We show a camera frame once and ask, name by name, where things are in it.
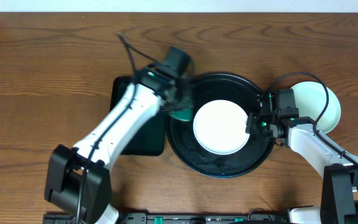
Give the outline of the green sponge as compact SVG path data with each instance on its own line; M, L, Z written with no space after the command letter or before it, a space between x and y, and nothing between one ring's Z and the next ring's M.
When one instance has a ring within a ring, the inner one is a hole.
M193 119L193 109L192 108L184 108L179 110L171 110L169 112L171 118L188 122Z

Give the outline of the white pink plate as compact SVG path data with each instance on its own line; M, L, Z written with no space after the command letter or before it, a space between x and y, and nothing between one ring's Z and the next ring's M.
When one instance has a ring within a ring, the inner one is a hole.
M229 155L241 150L248 142L248 114L237 104L214 100L204 104L193 120L195 138L208 152Z

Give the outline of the mint green plate front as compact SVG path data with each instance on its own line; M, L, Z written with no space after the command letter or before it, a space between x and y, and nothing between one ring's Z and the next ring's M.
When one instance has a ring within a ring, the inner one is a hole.
M300 116L308 116L316 120L326 104L326 93L322 84L301 82L293 85L292 90L294 91L295 103L299 109Z

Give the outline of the mint green plate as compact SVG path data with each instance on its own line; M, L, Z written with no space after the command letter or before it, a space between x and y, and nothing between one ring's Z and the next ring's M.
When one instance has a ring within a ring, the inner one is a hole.
M322 84L301 82L293 85L292 90L294 91L295 103L299 109L300 116L308 116L316 120L326 104L326 93Z
M324 112L321 120L319 121L320 128L324 133L332 131L341 119L341 104L335 93L327 88L329 93L329 104Z

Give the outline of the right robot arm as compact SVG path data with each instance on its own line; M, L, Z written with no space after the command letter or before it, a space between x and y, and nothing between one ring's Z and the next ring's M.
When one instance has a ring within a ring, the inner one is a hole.
M358 223L358 157L327 137L311 118L250 114L246 131L280 139L323 178L320 206L289 209L291 223Z

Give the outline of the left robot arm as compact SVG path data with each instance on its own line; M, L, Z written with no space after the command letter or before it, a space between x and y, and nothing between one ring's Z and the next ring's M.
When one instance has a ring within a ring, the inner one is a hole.
M161 109L190 109L190 68L150 64L135 71L109 114L73 147L58 145L49 162L44 197L77 222L116 223L110 172L124 148Z

